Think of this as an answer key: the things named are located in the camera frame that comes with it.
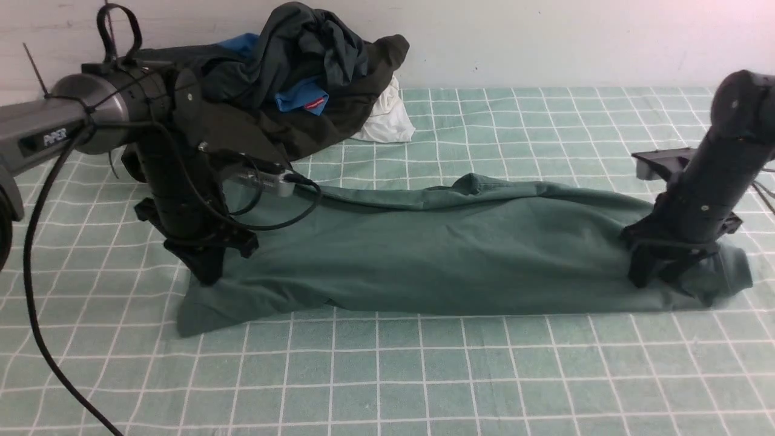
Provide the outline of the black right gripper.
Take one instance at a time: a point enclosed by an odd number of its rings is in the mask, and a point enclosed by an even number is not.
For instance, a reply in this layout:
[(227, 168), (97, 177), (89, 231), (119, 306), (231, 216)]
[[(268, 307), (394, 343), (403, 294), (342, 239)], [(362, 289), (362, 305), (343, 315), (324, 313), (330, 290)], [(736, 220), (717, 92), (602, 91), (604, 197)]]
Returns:
[(672, 194), (659, 194), (651, 212), (620, 233), (630, 251), (627, 277), (644, 289), (661, 267), (655, 255), (676, 255), (661, 269), (661, 280), (675, 282), (701, 260), (719, 251), (711, 245), (726, 234), (734, 234), (744, 221), (734, 212), (714, 209)]

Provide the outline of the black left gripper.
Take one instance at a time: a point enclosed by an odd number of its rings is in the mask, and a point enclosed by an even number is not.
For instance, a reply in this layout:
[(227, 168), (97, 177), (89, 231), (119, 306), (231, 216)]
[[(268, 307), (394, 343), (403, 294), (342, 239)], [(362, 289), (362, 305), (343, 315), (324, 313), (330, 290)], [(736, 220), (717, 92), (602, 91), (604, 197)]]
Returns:
[(205, 152), (167, 130), (147, 130), (136, 148), (164, 245), (182, 254), (197, 281), (213, 285), (222, 278), (225, 250), (242, 257), (257, 251), (255, 232), (227, 217), (220, 179)]

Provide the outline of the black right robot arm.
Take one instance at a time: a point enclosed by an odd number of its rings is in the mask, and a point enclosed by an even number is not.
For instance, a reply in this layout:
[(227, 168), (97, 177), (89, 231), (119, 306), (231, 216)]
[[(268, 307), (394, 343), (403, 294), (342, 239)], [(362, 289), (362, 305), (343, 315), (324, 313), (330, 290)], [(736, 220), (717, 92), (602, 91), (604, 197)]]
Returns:
[(741, 226), (734, 207), (773, 160), (772, 75), (729, 74), (715, 91), (710, 121), (698, 147), (632, 154), (638, 179), (666, 182), (651, 212), (621, 234), (631, 252), (628, 278), (639, 288), (655, 278), (675, 282)]

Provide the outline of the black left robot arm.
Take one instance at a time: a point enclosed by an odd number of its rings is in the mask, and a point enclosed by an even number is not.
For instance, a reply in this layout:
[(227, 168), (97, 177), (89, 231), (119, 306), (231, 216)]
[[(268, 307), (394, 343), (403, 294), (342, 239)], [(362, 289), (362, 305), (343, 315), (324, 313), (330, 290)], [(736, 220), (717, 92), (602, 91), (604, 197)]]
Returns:
[(12, 224), (23, 218), (15, 177), (64, 156), (110, 153), (132, 145), (151, 197), (139, 220), (164, 236), (164, 248), (204, 285), (223, 273), (225, 251), (248, 257), (257, 236), (227, 215), (218, 154), (210, 154), (201, 122), (201, 91), (192, 72), (174, 64), (84, 64), (38, 101), (2, 107), (2, 262)]

